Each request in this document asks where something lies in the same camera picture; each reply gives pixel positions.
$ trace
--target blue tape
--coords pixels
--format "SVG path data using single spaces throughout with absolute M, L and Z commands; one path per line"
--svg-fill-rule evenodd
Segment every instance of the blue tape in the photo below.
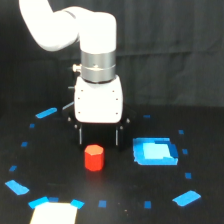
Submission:
M 106 208 L 107 207 L 107 202 L 106 201 L 99 201 L 98 207 L 100 207 L 100 208 Z
M 177 198 L 174 198 L 173 201 L 176 202 L 179 206 L 185 206 L 191 202 L 201 198 L 201 195 L 195 191 L 188 191 L 185 194 L 180 195 Z
M 144 208 L 150 209 L 151 207 L 151 201 L 145 201 Z
M 9 171 L 10 171 L 10 172 L 13 172 L 13 171 L 16 170 L 16 168 L 17 168 L 17 166 L 11 166 L 11 168 L 9 169 Z
M 170 141 L 155 141 L 155 144 L 167 144 L 169 146 Z
M 58 198 L 51 197 L 49 198 L 49 202 L 58 202 Z
M 170 157 L 169 147 L 167 144 L 143 143 L 145 159 L 163 159 Z
M 32 209 L 34 209 L 34 208 L 36 208 L 38 205 L 44 204 L 44 203 L 46 203 L 46 202 L 49 202 L 48 198 L 47 198 L 47 197 L 43 197 L 43 198 L 39 198 L 39 199 L 37 199 L 37 200 L 35 200 L 35 201 L 31 201 L 31 202 L 29 202 L 28 204 L 29 204 L 29 206 L 30 206 Z
M 143 143 L 169 142 L 169 138 L 136 138 L 133 139 L 134 161 L 140 165 L 177 165 L 177 158 L 145 159 Z
M 71 202 L 71 205 L 77 207 L 78 209 L 82 208 L 82 206 L 83 206 L 84 204 L 85 204 L 84 202 L 77 201 L 77 200 L 73 200 L 73 201 Z
M 23 142 L 21 147 L 27 147 L 27 145 L 28 145 L 28 142 Z
M 185 173 L 186 179 L 191 179 L 191 173 Z
M 182 149 L 182 152 L 183 152 L 184 155 L 188 155 L 187 149 Z
M 179 130 L 179 134 L 180 135 L 184 135 L 184 131 L 183 130 Z
M 177 148 L 174 144 L 169 144 L 170 155 L 173 158 L 178 158 Z
M 5 185 L 9 187 L 12 191 L 14 191 L 17 195 L 26 194 L 29 189 L 18 184 L 16 181 L 11 180 L 9 182 L 6 182 Z
M 48 115 L 51 115 L 55 112 L 57 112 L 57 108 L 51 108 L 49 110 L 46 110 L 46 111 L 43 111 L 43 112 L 37 114 L 36 117 L 41 119 L 41 118 L 47 117 Z

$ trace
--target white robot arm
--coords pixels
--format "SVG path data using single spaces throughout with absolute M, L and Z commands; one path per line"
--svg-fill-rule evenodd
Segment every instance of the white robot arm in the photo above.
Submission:
M 44 50 L 58 51 L 80 41 L 76 118 L 81 122 L 118 122 L 123 93 L 120 79 L 115 75 L 115 17 L 80 7 L 53 12 L 47 0 L 19 0 L 19 6 L 30 33 Z

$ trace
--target black surface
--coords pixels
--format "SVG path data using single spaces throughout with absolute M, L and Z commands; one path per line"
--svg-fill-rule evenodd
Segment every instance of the black surface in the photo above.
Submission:
M 73 199 L 86 204 L 77 224 L 94 223 L 223 223 L 224 109 L 143 107 L 126 135 L 127 147 L 118 151 L 112 126 L 86 126 L 85 144 L 105 148 L 105 167 L 91 173 L 74 140 L 74 128 L 60 113 L 38 120 L 46 107 L 15 108 L 0 120 L 0 223 L 28 224 L 33 210 L 28 202 L 43 196 Z M 150 114 L 150 119 L 142 115 Z M 178 166 L 140 166 L 134 162 L 134 137 L 169 137 L 179 153 Z M 27 148 L 21 143 L 27 141 Z M 183 155 L 182 149 L 189 155 Z M 12 165 L 18 168 L 9 172 Z M 192 173 L 192 180 L 185 179 Z M 17 196 L 4 183 L 28 187 Z M 189 190 L 202 198 L 184 208 L 172 199 Z M 105 209 L 98 208 L 106 200 Z M 144 209 L 144 201 L 152 209 Z

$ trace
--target red block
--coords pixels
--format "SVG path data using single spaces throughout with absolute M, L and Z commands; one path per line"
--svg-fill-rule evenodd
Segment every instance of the red block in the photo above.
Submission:
M 102 170 L 104 166 L 104 149 L 98 145 L 89 145 L 85 149 L 85 167 L 91 171 Z

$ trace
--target white square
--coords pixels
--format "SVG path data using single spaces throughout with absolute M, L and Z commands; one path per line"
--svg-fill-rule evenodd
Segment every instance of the white square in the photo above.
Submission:
M 167 144 L 143 143 L 145 159 L 173 158 Z
M 69 203 L 46 202 L 38 205 L 30 224 L 74 224 L 77 208 Z

